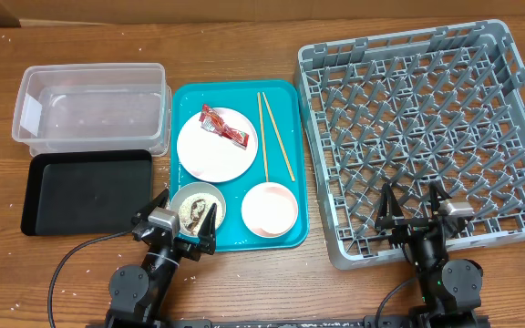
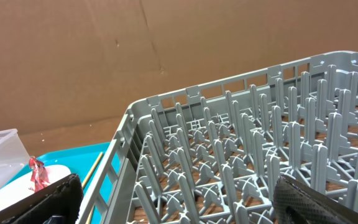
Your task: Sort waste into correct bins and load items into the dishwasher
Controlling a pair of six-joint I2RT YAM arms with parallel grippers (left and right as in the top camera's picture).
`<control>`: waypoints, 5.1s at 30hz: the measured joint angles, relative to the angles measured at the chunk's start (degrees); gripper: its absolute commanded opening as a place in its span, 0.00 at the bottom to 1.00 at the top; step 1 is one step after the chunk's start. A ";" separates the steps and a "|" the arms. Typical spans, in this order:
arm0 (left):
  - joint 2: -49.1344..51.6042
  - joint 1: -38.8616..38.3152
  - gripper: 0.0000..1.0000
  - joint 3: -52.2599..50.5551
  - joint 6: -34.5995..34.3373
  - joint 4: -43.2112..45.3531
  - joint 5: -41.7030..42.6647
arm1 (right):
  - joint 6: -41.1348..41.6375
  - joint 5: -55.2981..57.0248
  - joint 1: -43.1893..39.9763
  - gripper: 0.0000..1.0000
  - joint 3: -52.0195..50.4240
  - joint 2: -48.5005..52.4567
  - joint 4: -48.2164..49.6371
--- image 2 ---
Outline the wooden chopstick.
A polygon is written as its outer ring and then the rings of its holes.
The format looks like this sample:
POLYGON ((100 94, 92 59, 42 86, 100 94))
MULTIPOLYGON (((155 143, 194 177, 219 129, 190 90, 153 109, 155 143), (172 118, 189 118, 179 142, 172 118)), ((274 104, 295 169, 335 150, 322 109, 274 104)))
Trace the wooden chopstick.
POLYGON ((95 162, 93 163, 93 165, 91 166, 90 170, 88 171, 86 177, 84 178, 84 180, 82 181, 82 188, 85 189, 88 182, 90 181, 92 175, 94 174, 96 168, 98 167, 99 163, 101 162, 101 159, 103 158, 103 154, 104 152, 100 152, 98 157, 96 158, 95 162))

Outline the red snack wrapper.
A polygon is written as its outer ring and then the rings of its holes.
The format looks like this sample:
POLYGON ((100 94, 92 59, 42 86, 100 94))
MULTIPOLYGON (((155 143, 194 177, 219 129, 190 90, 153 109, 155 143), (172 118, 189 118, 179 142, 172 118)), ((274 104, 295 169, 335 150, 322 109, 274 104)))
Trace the red snack wrapper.
POLYGON ((48 173, 42 161, 34 156, 30 156, 29 167, 32 169, 30 181, 34 183, 34 187, 29 187, 29 190, 38 192, 50 185, 48 173))

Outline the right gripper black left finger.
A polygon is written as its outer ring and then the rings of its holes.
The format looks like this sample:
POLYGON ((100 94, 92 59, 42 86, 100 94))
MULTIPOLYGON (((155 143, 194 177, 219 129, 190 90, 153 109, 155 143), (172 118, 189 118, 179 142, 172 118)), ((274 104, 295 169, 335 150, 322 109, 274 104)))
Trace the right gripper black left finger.
POLYGON ((78 174, 69 174, 48 187, 0 211, 0 224, 75 224, 83 199, 78 174))

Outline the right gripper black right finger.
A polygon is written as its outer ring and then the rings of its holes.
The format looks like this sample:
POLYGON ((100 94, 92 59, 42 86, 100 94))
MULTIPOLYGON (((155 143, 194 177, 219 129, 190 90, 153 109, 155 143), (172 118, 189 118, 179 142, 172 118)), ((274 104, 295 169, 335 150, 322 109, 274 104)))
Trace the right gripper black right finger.
POLYGON ((358 224, 358 213, 292 179, 278 177, 273 208, 279 224, 358 224))

